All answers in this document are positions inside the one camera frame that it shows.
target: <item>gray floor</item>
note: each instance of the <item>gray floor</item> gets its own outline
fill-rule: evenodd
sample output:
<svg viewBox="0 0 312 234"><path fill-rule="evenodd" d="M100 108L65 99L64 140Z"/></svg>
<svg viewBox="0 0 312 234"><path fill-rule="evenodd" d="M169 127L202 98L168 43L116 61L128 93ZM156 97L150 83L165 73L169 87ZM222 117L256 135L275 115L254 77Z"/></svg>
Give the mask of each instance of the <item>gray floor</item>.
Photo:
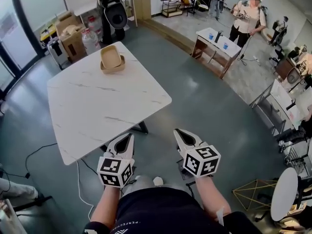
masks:
<svg viewBox="0 0 312 234"><path fill-rule="evenodd" d="M234 17L229 10L224 10L220 14L219 22L212 17L207 17L204 12L196 11L196 14L186 12L181 16L166 18L164 16L154 17L153 20L176 30L180 34L188 37L192 41L197 39L197 31L205 28L213 28L217 31L222 30L223 35L229 37ZM260 60L260 65L256 61L246 61L244 66L241 61L234 61L224 77L224 81L239 95L246 103L251 103L259 96L275 79L273 68L268 63L269 53L273 50L267 42L256 34L249 45L245 46L245 59L252 60L256 56Z"/></svg>
<svg viewBox="0 0 312 234"><path fill-rule="evenodd" d="M187 129L221 153L214 182L232 209L242 211L232 189L255 178L272 179L285 169L283 156L267 128L227 83L156 33L146 28L130 29L123 43L173 100L146 119L148 135L135 133L136 175L161 176L167 183L185 186L176 165L180 157L173 129ZM56 142L46 83L58 72L52 58L45 57L14 87L2 107L0 163L8 173L26 174L26 156ZM100 155L102 151L96 150L85 161L95 169ZM92 171L81 161L79 164L82 197L97 204L103 187ZM79 233L88 221L89 206L78 197L76 164L65 166L58 147L52 146L31 156L28 168L29 180L10 179L35 185L53 200L39 210L24 212L28 216L20 220L27 231L48 234L55 233L55 228L58 233Z"/></svg>

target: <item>hand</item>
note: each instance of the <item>hand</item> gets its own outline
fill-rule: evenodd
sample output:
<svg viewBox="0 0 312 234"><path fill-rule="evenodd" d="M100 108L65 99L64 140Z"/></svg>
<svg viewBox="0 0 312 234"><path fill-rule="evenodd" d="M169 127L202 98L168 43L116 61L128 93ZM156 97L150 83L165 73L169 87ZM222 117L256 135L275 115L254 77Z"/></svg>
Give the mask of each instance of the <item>hand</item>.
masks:
<svg viewBox="0 0 312 234"><path fill-rule="evenodd" d="M257 33L257 30L256 30L256 29L253 29L249 34L250 34L251 36L253 36L255 33Z"/></svg>

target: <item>door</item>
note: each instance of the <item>door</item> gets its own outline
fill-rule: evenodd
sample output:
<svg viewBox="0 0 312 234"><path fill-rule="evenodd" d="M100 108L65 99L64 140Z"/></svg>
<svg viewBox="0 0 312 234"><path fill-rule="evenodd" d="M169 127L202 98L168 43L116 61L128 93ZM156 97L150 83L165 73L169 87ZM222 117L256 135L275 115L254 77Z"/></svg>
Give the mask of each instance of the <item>door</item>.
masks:
<svg viewBox="0 0 312 234"><path fill-rule="evenodd" d="M14 10L12 0L0 0L0 42L19 69L37 56Z"/></svg>

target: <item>wooden panel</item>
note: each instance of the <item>wooden panel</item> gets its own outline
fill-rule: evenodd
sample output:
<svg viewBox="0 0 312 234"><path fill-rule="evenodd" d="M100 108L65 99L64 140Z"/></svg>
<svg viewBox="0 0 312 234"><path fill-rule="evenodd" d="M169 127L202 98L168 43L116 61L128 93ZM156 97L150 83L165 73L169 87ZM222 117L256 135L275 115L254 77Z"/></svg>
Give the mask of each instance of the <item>wooden panel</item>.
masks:
<svg viewBox="0 0 312 234"><path fill-rule="evenodd" d="M152 18L151 0L134 0L136 18L139 20L147 20Z"/></svg>

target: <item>white container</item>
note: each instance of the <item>white container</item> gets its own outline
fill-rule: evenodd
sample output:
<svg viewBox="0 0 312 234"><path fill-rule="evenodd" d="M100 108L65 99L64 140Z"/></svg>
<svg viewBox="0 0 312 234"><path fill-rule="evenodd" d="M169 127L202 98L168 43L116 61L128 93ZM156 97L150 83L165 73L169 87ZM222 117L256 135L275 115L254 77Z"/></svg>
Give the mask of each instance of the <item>white container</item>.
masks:
<svg viewBox="0 0 312 234"><path fill-rule="evenodd" d="M90 30L94 31L97 34L97 38L99 40L102 40L103 30L101 18L95 18L94 16L90 16L88 20L89 20L88 26Z"/></svg>
<svg viewBox="0 0 312 234"><path fill-rule="evenodd" d="M87 55L94 53L101 49L98 42L98 36L95 32L91 31L89 28L82 32L82 42L84 48L86 49Z"/></svg>

